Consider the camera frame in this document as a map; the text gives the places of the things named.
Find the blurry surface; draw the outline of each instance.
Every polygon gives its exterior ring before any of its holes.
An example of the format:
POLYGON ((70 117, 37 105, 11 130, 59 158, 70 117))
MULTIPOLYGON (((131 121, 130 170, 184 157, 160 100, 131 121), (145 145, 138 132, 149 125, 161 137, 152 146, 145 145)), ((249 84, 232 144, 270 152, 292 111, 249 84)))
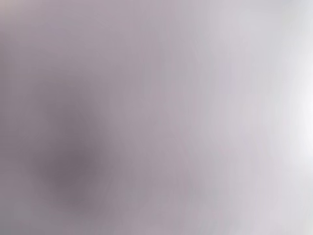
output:
POLYGON ((311 3, 7 6, 0 234, 311 234, 311 3))

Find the gray surface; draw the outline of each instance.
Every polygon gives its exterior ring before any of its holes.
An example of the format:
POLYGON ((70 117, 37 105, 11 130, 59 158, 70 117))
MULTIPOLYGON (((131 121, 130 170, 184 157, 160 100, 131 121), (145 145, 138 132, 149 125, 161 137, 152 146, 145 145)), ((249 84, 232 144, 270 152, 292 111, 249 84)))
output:
POLYGON ((311 234, 308 2, 15 7, 0 234, 311 234))

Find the purple-gray background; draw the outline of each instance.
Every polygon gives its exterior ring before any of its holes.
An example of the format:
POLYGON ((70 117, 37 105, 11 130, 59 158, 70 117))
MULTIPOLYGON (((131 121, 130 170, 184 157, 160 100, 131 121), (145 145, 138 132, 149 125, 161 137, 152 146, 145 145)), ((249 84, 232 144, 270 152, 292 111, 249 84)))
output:
POLYGON ((311 234, 309 1, 2 2, 1 235, 311 234))

